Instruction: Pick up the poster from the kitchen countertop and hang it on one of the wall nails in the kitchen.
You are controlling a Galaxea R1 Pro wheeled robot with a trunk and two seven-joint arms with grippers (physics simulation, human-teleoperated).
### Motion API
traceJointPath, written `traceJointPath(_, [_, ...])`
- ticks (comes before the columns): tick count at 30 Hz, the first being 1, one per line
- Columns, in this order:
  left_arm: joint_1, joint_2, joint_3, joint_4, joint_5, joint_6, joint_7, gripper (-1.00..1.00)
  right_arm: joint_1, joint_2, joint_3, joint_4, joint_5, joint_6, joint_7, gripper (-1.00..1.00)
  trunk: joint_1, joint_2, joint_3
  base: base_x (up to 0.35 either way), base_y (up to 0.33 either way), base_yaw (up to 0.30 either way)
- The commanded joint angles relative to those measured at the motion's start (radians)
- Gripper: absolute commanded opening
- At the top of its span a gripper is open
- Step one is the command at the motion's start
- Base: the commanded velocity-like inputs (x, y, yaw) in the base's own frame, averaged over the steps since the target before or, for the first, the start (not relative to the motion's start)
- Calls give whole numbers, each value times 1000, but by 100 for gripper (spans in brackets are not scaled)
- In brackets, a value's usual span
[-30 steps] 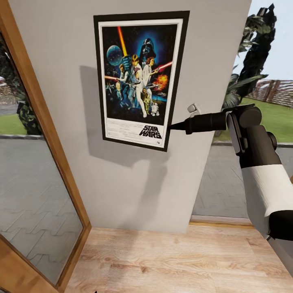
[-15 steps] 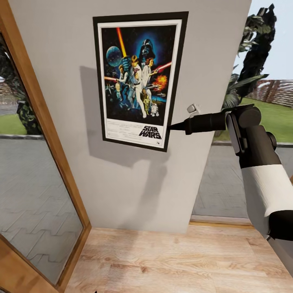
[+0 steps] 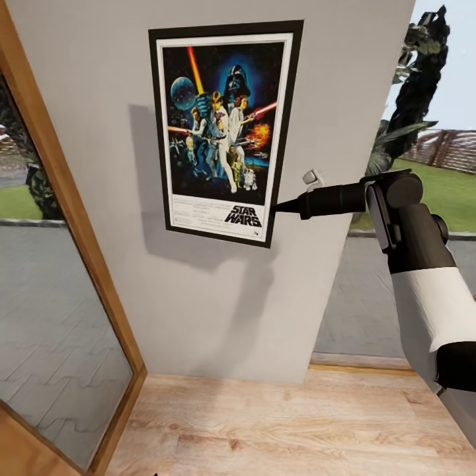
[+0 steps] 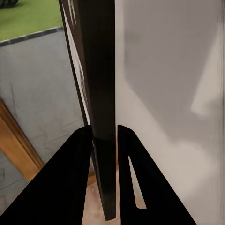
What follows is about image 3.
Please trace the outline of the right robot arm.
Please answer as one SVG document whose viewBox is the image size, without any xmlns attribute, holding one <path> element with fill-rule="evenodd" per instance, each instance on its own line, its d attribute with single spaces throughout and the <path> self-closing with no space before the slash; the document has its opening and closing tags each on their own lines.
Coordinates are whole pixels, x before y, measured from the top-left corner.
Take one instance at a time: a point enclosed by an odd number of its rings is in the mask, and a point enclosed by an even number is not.
<svg viewBox="0 0 476 476">
<path fill-rule="evenodd" d="M 303 177 L 315 181 L 298 198 L 272 206 L 298 212 L 302 220 L 366 212 L 366 204 L 393 282 L 401 347 L 422 379 L 435 381 L 476 422 L 476 303 L 446 248 L 448 228 L 420 203 L 422 182 L 412 169 L 384 171 L 359 183 L 326 186 L 315 167 Z M 365 191 L 365 184 L 370 184 Z"/>
</svg>

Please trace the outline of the poster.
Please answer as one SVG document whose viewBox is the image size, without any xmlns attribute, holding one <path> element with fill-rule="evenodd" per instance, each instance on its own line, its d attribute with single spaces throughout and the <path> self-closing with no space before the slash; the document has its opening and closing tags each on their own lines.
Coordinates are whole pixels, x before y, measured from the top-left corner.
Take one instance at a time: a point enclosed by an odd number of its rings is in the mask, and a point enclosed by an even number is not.
<svg viewBox="0 0 476 476">
<path fill-rule="evenodd" d="M 271 247 L 303 25 L 148 30 L 166 229 Z"/>
</svg>

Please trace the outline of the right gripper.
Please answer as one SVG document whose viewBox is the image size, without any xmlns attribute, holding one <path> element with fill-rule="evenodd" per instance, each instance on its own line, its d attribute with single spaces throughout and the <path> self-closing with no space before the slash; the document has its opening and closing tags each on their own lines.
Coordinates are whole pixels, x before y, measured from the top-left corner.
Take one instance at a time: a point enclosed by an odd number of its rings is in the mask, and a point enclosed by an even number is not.
<svg viewBox="0 0 476 476">
<path fill-rule="evenodd" d="M 343 214 L 342 185 L 314 188 L 298 198 L 271 207 L 274 212 L 298 212 L 302 220 L 312 216 Z"/>
</svg>

